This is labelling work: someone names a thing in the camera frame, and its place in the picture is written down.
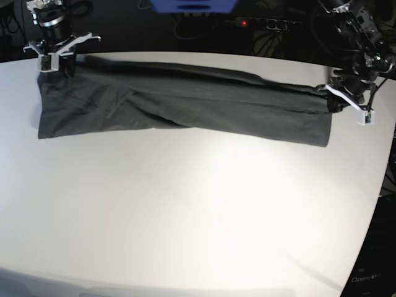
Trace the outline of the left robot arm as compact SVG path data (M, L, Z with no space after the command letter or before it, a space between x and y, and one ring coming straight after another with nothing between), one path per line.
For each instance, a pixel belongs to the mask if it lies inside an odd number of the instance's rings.
M371 15L353 1L322 1L322 7L338 18L337 30L348 38L355 52L348 66L317 87L282 84L247 72L157 62L110 61L92 56L74 64L67 74L68 98L98 100L105 90L109 98L121 87L131 89L143 106L154 106L163 117L264 116L270 113L325 116L346 105L370 113L362 105L365 91L376 93L375 81L395 69L395 55L383 43Z

